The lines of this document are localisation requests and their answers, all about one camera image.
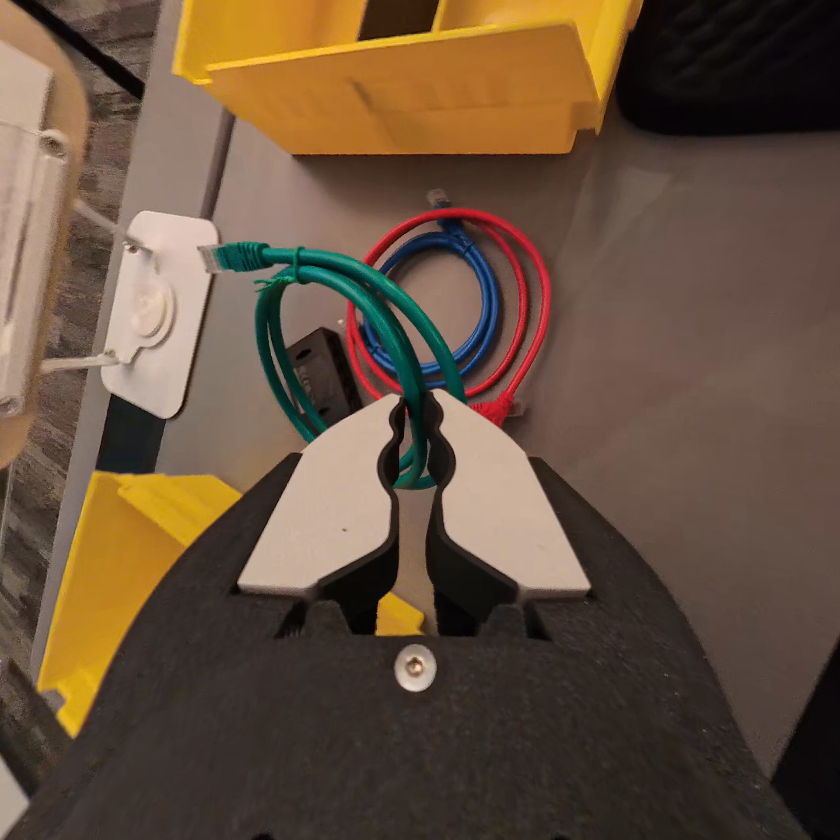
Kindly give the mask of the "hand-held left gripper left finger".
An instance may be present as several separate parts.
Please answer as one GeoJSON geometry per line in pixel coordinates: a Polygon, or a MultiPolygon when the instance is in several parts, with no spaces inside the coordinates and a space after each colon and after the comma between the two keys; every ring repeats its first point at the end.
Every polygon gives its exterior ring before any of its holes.
{"type": "Polygon", "coordinates": [[[236,582],[241,595],[305,606],[336,602],[358,635],[375,635],[399,569],[400,446],[406,407],[388,395],[300,453],[236,582]]]}

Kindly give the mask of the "black flat mat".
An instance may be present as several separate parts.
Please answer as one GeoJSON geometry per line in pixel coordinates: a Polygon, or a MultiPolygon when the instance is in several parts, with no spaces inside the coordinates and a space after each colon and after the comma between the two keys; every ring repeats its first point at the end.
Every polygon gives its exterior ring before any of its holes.
{"type": "Polygon", "coordinates": [[[111,395],[96,469],[114,474],[155,472],[166,421],[111,395]]]}

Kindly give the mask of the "black ethernet switch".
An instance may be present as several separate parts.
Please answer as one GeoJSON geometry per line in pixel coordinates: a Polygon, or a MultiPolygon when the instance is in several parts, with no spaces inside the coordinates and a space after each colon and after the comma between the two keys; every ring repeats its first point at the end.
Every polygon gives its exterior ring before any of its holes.
{"type": "Polygon", "coordinates": [[[339,334],[320,327],[287,347],[292,369],[316,414],[330,427],[363,403],[339,334]]]}

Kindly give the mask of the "instruction poster on wooden board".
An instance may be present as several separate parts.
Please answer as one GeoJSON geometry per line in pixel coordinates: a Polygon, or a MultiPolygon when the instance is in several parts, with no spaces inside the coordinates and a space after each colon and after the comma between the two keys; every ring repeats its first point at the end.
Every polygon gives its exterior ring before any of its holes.
{"type": "Polygon", "coordinates": [[[88,134],[74,61],[48,29],[1,2],[1,467],[23,450],[38,410],[60,264],[88,134]]]}

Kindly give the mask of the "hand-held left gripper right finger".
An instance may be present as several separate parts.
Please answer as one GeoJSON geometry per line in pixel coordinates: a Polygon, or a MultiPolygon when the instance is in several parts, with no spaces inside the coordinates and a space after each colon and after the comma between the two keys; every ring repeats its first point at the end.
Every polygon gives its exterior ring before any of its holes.
{"type": "Polygon", "coordinates": [[[437,633],[476,635],[499,606],[583,601],[592,584],[526,452],[442,390],[426,395],[423,420],[437,633]]]}

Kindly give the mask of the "black oval pad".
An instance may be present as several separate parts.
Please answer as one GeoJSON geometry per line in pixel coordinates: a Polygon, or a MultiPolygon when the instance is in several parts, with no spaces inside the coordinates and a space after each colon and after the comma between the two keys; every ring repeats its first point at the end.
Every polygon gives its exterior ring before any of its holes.
{"type": "Polygon", "coordinates": [[[838,130],[839,2],[645,1],[615,98],[664,135],[838,130]]]}

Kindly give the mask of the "yellow plastic bin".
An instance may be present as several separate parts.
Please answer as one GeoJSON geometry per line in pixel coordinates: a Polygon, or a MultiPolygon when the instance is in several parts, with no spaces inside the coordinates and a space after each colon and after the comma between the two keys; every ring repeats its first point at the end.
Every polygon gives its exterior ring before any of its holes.
{"type": "Polygon", "coordinates": [[[211,475],[91,474],[37,678],[71,738],[155,588],[241,497],[211,475]]]}
{"type": "Polygon", "coordinates": [[[294,155],[566,154],[641,1],[185,1],[174,73],[294,155]]]}

